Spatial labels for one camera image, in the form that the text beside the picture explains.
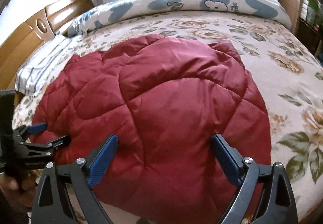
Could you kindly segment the person's left hand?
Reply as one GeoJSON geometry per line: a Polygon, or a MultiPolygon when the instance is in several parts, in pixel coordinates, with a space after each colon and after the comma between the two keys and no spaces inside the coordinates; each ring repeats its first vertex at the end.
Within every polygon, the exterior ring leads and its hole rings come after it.
{"type": "Polygon", "coordinates": [[[23,194],[29,193],[33,195],[36,191],[36,178],[36,171],[27,171],[23,174],[23,179],[19,184],[15,178],[1,173],[1,190],[13,192],[22,191],[23,194]]]}

